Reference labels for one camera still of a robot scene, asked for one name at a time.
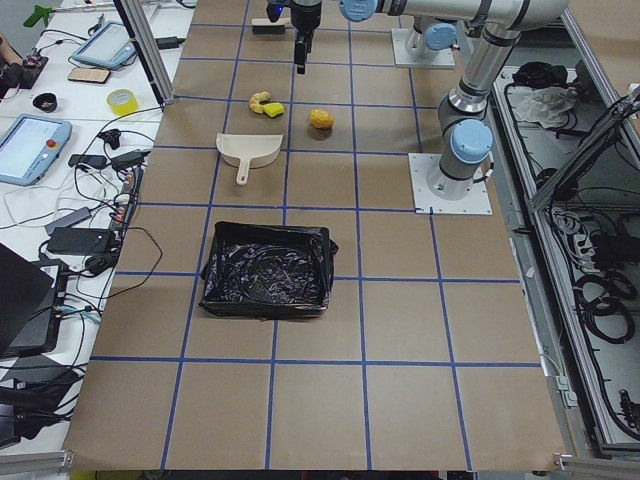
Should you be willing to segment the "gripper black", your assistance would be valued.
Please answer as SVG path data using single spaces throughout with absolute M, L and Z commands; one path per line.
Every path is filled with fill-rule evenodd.
M 292 0 L 291 22 L 297 29 L 294 43 L 296 73 L 304 75 L 307 57 L 312 50 L 313 31 L 321 22 L 321 0 Z

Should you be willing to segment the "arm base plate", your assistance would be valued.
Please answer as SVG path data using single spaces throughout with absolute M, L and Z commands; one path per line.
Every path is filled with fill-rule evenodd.
M 441 172 L 440 157 L 440 154 L 408 154 L 414 211 L 434 215 L 491 215 L 482 167 L 476 168 L 472 179 L 452 180 Z
M 429 49 L 424 37 L 412 28 L 391 30 L 394 61 L 401 68 L 453 69 L 455 60 L 450 48 Z

